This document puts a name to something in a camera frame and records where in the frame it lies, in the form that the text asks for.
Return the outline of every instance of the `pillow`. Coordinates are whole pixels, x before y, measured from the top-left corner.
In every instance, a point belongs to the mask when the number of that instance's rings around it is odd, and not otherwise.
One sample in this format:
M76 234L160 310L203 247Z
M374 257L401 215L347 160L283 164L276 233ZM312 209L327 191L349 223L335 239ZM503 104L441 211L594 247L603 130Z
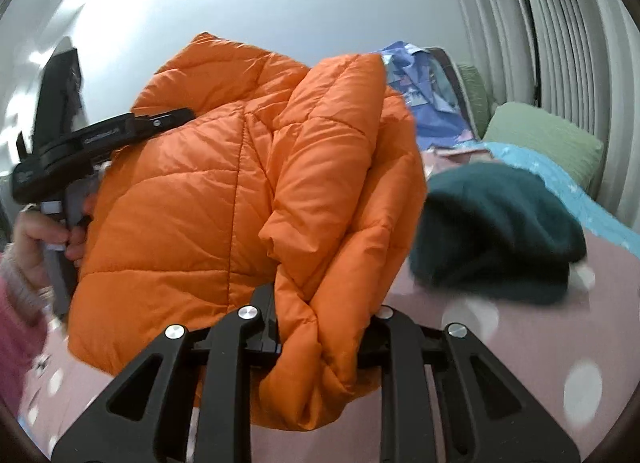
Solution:
M598 170L604 149L595 136L568 120L519 102L507 102L496 110L484 141L545 154L585 190Z
M476 66L459 62L456 64L459 77L462 79L468 99L469 114L478 132L478 138L482 138L491 119L490 100L484 88L484 82Z

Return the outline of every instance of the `light blue blanket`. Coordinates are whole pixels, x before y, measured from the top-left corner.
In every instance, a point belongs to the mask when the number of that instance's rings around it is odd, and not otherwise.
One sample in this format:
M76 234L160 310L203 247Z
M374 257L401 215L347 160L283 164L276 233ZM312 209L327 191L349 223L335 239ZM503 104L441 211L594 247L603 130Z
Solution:
M594 202L558 164L543 154L510 144L483 142L479 145L491 150L492 154L505 164L529 170L540 176L546 188L561 199L584 228L640 258L640 235L625 227Z

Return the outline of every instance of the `finger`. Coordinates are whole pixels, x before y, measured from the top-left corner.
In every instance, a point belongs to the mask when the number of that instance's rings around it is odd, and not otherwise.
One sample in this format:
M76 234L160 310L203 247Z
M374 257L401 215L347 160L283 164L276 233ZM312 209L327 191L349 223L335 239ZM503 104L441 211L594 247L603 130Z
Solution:
M66 247L65 257L69 261L79 261L84 257L84 243L81 245L71 245Z
M86 232L82 227L73 227L69 236L69 245L81 245L86 239Z
M91 216L85 214L84 216L82 216L82 219L78 221L78 224L76 226L80 227L81 229L87 230L87 228L89 228L89 225L93 221L94 219Z
M84 203L82 204L82 212L84 212L88 216L94 215L95 203L98 201L98 195L96 193L90 194L86 198L84 198Z
M62 245L69 239L69 231L57 221L40 212L22 212L18 226L31 239Z

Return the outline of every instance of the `metal bolt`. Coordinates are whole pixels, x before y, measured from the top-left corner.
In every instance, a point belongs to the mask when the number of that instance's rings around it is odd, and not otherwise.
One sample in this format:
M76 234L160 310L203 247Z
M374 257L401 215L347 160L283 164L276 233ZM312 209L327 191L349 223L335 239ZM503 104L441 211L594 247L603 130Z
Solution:
M394 316L394 311L388 306L381 306L378 312L376 313L376 317L381 318L382 320L390 319Z
M251 320L258 315L258 309L255 306L244 306L238 310L241 319Z
M184 335L184 328L180 324L171 324L164 330L164 335L171 340L176 340Z
M464 338L466 334L469 333L469 330L466 328L464 324L449 324L449 328L447 328L449 335L455 338Z

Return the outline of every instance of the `orange puffer jacket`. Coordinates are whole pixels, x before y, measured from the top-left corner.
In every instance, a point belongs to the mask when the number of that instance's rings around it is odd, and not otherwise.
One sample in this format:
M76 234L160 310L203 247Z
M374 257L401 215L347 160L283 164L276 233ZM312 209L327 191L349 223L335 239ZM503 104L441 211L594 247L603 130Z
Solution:
M100 186L70 351L114 375L167 325L211 326L275 281L282 355L252 419L337 419L372 388L356 352L425 197L414 119L385 80L378 55L308 68L197 36L134 105L196 119L117 152Z

